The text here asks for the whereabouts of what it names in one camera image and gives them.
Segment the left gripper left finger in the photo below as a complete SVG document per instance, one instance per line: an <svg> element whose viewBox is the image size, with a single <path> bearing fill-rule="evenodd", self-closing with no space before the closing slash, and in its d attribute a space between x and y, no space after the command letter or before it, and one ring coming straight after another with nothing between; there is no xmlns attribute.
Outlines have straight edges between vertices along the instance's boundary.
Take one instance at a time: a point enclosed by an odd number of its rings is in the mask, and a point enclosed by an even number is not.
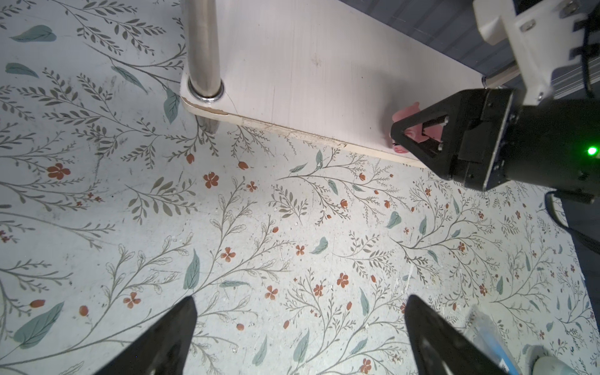
<svg viewBox="0 0 600 375"><path fill-rule="evenodd" d="M192 297L183 298L98 374L182 374L197 322Z"/></svg>

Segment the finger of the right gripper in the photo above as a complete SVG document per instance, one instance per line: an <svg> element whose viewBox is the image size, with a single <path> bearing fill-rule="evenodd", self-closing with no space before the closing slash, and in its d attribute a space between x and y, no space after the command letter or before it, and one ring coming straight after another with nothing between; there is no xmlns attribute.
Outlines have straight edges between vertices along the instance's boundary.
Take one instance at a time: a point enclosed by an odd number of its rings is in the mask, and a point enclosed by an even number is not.
<svg viewBox="0 0 600 375"><path fill-rule="evenodd" d="M458 92L392 124L394 145L405 148L440 178L464 178L459 150L469 124L469 92Z"/></svg>

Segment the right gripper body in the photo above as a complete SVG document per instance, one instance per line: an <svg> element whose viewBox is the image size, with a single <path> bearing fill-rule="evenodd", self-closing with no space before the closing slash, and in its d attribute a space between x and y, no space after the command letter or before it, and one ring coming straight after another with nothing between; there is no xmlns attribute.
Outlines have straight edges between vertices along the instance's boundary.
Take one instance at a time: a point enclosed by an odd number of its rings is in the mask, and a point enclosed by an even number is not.
<svg viewBox="0 0 600 375"><path fill-rule="evenodd" d="M467 101L458 124L461 126L456 155L452 161L452 179L479 192L496 184L492 172L507 118L513 109L514 91L479 90Z"/></svg>

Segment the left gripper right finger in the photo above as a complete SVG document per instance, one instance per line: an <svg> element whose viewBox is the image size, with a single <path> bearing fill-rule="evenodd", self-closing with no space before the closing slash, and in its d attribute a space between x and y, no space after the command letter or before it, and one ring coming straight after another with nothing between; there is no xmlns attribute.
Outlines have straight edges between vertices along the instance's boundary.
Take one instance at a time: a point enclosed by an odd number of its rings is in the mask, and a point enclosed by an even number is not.
<svg viewBox="0 0 600 375"><path fill-rule="evenodd" d="M410 295L406 330L419 374L504 374L420 297Z"/></svg>

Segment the pink pig toy bottom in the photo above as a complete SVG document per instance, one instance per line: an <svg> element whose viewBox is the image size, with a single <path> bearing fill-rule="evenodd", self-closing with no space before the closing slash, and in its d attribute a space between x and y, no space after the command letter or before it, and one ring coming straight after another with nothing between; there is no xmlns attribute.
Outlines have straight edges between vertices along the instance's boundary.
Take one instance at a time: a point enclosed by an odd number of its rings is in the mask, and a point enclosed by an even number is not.
<svg viewBox="0 0 600 375"><path fill-rule="evenodd" d="M392 123L396 123L400 120L404 120L416 113L420 112L420 103L415 102L411 106L405 109L400 109L392 116ZM434 125L423 129L423 124L419 123L416 126L410 127L405 131L405 135L414 140L416 143L425 142L428 139L434 139L436 141L442 140L442 132L444 127L442 125Z"/></svg>

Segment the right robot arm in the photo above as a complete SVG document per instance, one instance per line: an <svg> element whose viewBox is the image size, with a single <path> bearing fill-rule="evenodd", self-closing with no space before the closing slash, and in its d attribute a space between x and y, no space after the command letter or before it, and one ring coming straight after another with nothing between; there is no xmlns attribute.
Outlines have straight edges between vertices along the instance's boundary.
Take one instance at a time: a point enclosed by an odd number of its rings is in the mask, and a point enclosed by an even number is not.
<svg viewBox="0 0 600 375"><path fill-rule="evenodd" d="M468 89L393 123L394 145L438 177L486 192L507 181L548 188L553 199L599 196L599 103L593 99L526 106L516 90Z"/></svg>

